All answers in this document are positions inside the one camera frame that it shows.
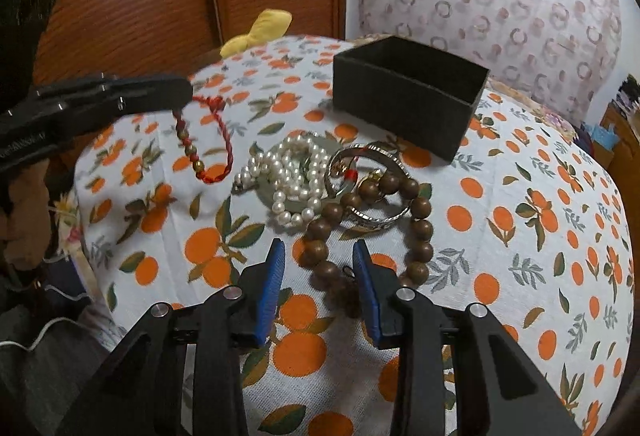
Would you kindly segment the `person's left hand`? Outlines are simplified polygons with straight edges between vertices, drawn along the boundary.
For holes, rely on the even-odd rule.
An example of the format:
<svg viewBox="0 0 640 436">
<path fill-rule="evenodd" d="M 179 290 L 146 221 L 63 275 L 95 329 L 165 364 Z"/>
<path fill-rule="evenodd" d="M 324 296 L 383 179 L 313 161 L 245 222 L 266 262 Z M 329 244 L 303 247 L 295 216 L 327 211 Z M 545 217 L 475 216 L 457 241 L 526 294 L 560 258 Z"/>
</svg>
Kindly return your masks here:
<svg viewBox="0 0 640 436">
<path fill-rule="evenodd" d="M 51 239 L 49 192 L 44 179 L 48 160 L 25 167 L 9 182 L 12 212 L 1 213 L 4 259 L 19 271 L 36 268 L 46 255 Z"/>
</svg>

